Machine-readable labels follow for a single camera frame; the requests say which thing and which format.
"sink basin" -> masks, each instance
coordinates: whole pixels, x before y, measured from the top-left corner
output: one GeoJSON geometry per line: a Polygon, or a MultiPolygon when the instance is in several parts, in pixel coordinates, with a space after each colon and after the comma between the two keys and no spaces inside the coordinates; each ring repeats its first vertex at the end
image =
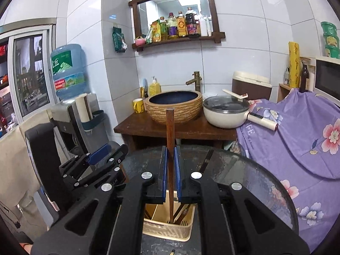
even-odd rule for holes
{"type": "Polygon", "coordinates": [[[175,109],[175,123],[185,123],[194,119],[202,108],[203,98],[198,91],[169,91],[149,97],[145,108],[152,119],[166,124],[166,109],[175,109]]]}

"white pan handle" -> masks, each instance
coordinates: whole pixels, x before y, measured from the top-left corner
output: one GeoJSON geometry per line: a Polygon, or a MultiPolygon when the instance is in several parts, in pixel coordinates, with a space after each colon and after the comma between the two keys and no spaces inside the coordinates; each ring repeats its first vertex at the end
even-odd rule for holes
{"type": "Polygon", "coordinates": [[[269,128],[272,131],[277,131],[278,129],[278,123],[268,120],[260,115],[258,115],[257,117],[248,113],[247,120],[259,124],[261,126],[264,126],[265,128],[269,128]]]}
{"type": "Polygon", "coordinates": [[[227,93],[227,94],[229,94],[229,95],[231,95],[231,96],[233,96],[233,97],[235,97],[235,98],[238,98],[238,99],[246,99],[246,98],[248,98],[248,94],[243,94],[243,95],[241,96],[241,95],[238,95],[238,94],[236,94],[236,93],[234,93],[234,92],[232,92],[232,91],[229,91],[229,90],[227,90],[227,89],[223,89],[223,92],[224,92],[224,93],[227,93]]]}

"silver screw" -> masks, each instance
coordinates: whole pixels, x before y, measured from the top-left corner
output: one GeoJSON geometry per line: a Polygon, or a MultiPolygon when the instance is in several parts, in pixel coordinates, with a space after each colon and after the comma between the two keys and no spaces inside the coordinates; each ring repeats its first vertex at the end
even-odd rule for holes
{"type": "Polygon", "coordinates": [[[105,183],[101,186],[102,191],[108,192],[109,190],[112,189],[112,185],[110,183],[105,183]]]}
{"type": "Polygon", "coordinates": [[[232,188],[235,191],[239,191],[239,190],[242,189],[242,185],[240,183],[238,183],[238,182],[234,182],[234,183],[232,183],[232,188]]]}
{"type": "Polygon", "coordinates": [[[191,177],[193,179],[200,179],[202,177],[202,174],[200,172],[193,172],[191,173],[191,177]]]}
{"type": "Polygon", "coordinates": [[[142,173],[142,178],[144,179],[149,179],[152,177],[152,173],[151,172],[144,172],[142,173]]]}

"purple tablecloth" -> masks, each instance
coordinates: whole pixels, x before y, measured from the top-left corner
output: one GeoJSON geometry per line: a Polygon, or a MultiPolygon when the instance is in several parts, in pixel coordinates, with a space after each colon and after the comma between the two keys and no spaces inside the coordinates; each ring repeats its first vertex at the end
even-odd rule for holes
{"type": "MultiPolygon", "coordinates": [[[[278,104],[264,99],[251,103],[252,112],[276,121],[279,128],[273,132],[247,121],[237,128],[239,144],[287,189],[300,236],[313,251],[340,213],[340,108],[297,90],[278,104]]],[[[275,188],[272,193],[281,199],[275,188]]]]}

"stacked green tub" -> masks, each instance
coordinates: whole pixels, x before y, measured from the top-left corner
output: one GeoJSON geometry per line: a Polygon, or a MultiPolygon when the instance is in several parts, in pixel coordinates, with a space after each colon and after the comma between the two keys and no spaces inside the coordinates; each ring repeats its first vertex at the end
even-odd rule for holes
{"type": "Polygon", "coordinates": [[[337,27],[329,22],[321,22],[323,37],[325,39],[325,51],[327,57],[340,59],[339,38],[337,27]]]}

